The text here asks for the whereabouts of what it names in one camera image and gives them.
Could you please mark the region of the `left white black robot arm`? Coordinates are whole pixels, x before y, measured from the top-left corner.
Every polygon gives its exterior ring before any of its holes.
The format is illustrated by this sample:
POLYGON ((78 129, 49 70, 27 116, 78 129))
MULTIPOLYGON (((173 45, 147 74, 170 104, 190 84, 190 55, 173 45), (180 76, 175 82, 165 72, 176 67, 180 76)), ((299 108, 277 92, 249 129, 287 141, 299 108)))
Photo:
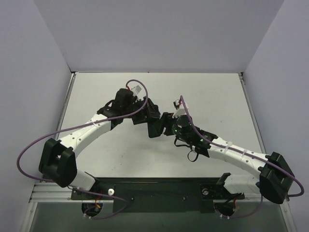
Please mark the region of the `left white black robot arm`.
POLYGON ((45 142, 39 164, 39 172, 64 188, 82 189, 89 199, 99 194, 99 186, 90 174, 77 169, 76 158, 93 141, 113 130, 123 122, 123 117, 133 124, 149 123, 160 119, 159 107, 151 99, 139 98, 136 92, 121 88, 113 100, 107 102, 85 124, 59 140, 45 142))

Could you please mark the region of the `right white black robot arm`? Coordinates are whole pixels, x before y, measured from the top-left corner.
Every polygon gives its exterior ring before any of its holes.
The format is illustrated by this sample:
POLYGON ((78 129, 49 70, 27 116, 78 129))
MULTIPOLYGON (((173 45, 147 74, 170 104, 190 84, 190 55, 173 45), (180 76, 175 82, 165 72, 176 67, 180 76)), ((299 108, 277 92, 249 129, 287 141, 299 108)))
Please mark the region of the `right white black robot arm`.
POLYGON ((250 175, 224 174, 223 181, 216 185, 216 193, 222 198, 236 193, 260 193, 267 200, 282 204, 288 196, 294 174, 284 157, 256 153, 227 142, 215 134, 193 127, 186 115, 173 118, 171 113, 150 117, 149 137, 161 134, 175 136, 197 156, 218 159, 232 164, 250 175))

